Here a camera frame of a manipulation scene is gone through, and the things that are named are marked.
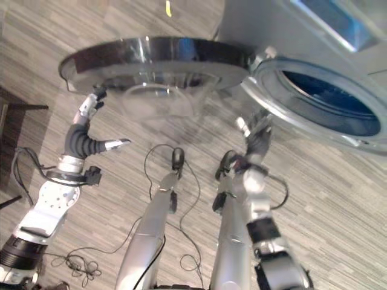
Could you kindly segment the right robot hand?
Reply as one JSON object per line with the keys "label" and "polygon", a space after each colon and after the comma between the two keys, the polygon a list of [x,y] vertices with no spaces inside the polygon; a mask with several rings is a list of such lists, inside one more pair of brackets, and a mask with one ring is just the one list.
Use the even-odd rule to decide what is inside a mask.
{"label": "right robot hand", "polygon": [[249,117],[238,117],[236,125],[245,138],[247,159],[251,163],[262,163],[271,144],[272,114],[261,109]]}

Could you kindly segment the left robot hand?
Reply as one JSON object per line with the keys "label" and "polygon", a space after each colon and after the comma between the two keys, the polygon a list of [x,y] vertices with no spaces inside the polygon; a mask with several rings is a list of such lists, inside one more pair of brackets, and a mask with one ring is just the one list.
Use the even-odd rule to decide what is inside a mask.
{"label": "left robot hand", "polygon": [[91,119],[104,106],[103,99],[106,96],[105,87],[96,88],[78,108],[65,137],[64,153],[59,159],[59,167],[81,166],[91,155],[131,144],[131,140],[127,138],[99,141],[89,136]]}

